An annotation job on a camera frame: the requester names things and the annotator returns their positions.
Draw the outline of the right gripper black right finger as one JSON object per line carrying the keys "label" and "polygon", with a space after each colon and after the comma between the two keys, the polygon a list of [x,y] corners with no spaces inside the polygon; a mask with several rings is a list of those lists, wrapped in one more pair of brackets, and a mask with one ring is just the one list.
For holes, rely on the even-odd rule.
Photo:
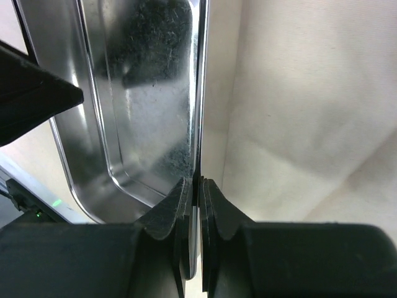
{"label": "right gripper black right finger", "polygon": [[395,297],[396,247],[373,225],[256,222],[200,182],[209,297]]}

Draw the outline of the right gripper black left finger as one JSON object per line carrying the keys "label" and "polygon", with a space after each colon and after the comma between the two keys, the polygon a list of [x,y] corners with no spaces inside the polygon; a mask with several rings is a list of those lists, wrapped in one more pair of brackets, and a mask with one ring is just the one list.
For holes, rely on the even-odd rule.
{"label": "right gripper black left finger", "polygon": [[184,297],[192,181],[133,223],[1,228],[2,297]]}

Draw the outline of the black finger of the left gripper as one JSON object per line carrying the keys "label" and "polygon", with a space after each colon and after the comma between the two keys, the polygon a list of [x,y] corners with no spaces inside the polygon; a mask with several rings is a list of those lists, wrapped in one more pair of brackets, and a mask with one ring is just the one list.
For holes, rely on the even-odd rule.
{"label": "black finger of the left gripper", "polygon": [[1,145],[84,102],[83,92],[1,42]]}

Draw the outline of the steel instrument tray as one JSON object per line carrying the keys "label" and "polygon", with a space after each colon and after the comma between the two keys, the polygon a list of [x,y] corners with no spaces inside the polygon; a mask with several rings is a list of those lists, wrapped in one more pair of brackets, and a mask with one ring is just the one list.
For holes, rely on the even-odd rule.
{"label": "steel instrument tray", "polygon": [[50,119],[68,186],[133,222],[200,171],[207,1],[14,1],[28,53],[83,91]]}

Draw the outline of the beige cloth wrap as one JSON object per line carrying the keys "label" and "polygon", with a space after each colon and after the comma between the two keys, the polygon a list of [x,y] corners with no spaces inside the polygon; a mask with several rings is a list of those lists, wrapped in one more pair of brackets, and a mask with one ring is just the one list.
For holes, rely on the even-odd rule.
{"label": "beige cloth wrap", "polygon": [[[258,221],[396,236],[396,2],[207,1],[200,171]],[[1,39],[26,50],[14,1]],[[50,120],[1,149],[72,196]]]}

